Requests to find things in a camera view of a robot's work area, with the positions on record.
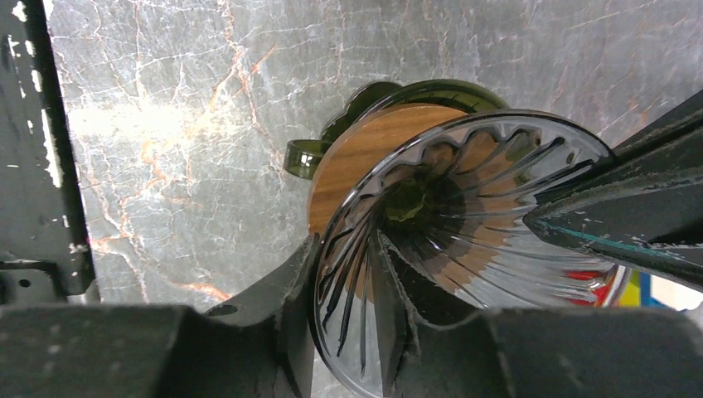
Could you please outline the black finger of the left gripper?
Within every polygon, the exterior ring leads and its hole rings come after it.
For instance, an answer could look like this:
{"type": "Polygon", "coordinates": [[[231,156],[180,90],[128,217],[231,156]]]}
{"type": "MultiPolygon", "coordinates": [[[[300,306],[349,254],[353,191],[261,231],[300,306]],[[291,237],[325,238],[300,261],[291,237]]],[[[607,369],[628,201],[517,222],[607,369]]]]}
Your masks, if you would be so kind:
{"type": "Polygon", "coordinates": [[[614,149],[613,163],[538,197],[540,239],[702,289],[702,94],[614,149]]]}

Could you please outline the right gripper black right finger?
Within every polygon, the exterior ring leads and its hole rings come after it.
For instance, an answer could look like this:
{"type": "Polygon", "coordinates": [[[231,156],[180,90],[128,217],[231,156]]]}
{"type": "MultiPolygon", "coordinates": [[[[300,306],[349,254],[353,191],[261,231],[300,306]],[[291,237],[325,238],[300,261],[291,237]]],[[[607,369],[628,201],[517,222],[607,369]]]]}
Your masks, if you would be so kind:
{"type": "Polygon", "coordinates": [[[663,308],[472,310],[449,294],[418,308],[383,238],[384,397],[699,397],[702,332],[663,308]]]}

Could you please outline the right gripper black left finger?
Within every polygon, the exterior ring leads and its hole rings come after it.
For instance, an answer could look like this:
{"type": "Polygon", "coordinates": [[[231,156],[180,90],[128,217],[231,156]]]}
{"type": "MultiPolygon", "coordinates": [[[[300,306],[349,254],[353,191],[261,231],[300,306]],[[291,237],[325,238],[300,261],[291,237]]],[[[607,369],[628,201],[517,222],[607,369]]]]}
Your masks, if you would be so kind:
{"type": "Polygon", "coordinates": [[[319,239],[201,313],[186,305],[4,305],[4,397],[308,397],[319,239]]]}

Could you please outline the grey ribbed dripper cone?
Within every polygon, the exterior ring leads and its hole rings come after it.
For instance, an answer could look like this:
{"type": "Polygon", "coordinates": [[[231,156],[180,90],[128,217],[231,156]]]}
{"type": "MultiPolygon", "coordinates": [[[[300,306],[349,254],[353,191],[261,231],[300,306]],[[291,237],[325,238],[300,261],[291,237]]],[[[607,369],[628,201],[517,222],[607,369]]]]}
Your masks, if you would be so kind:
{"type": "Polygon", "coordinates": [[[387,397],[422,326],[492,308],[610,307],[630,272],[540,240],[537,197],[613,158],[553,114],[508,109],[426,129],[378,161],[322,231],[312,332],[329,371],[387,397]]]}

